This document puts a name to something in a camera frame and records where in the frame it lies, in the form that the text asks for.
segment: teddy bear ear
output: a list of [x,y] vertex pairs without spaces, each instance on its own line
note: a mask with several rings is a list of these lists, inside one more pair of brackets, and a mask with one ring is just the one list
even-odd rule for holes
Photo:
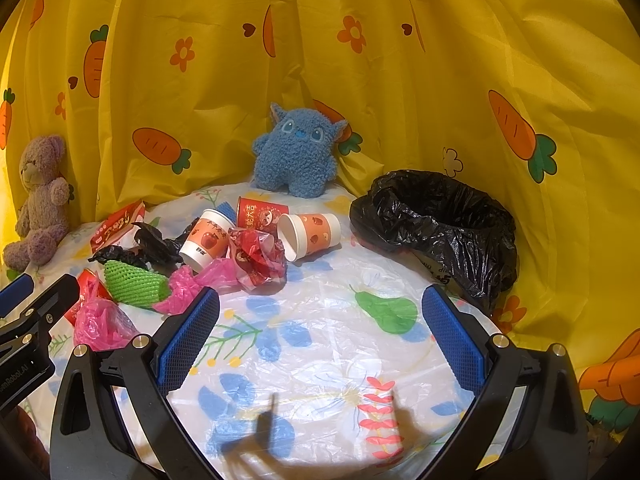
[[273,124],[278,124],[287,115],[286,111],[277,103],[271,103],[271,120]]
[[49,136],[47,139],[49,139],[49,142],[56,152],[56,159],[58,161],[62,160],[62,157],[65,155],[65,139],[57,135]]

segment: blue plush toy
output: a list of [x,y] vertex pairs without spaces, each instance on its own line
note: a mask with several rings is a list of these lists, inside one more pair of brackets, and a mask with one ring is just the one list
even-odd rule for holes
[[287,184],[294,196],[322,195],[337,173],[332,149],[348,122],[332,123],[308,108],[286,112],[276,103],[271,104],[271,114],[275,128],[254,140],[256,186],[276,191]]

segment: plush toy ear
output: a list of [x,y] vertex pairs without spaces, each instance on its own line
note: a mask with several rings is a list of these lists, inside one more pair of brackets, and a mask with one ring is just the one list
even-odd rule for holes
[[334,123],[334,140],[340,139],[342,132],[347,126],[349,126],[349,121],[347,119]]
[[283,120],[285,115],[287,115],[286,111],[279,104],[271,103],[271,120],[274,126]]
[[60,136],[52,135],[47,137],[51,145],[53,146],[54,151],[56,152],[56,160],[62,160],[63,155],[65,155],[65,139]]

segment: white paper cup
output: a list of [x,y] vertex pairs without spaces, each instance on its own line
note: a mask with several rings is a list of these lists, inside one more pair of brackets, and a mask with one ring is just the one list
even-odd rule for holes
[[284,245],[284,257],[295,262],[340,243],[340,222],[330,213],[284,214],[278,220],[278,238]]
[[184,263],[200,272],[216,258],[224,258],[229,247],[228,231],[233,222],[215,209],[205,209],[180,248]]

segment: plush toy eye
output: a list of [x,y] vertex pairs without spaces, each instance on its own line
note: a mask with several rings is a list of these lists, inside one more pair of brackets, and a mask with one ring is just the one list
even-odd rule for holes
[[296,126],[296,123],[294,123],[291,119],[289,119],[286,123],[282,125],[282,131],[285,132],[286,134],[290,134],[293,131],[293,128],[295,126]]
[[322,142],[322,139],[324,139],[324,130],[322,128],[316,128],[311,134],[311,140]]

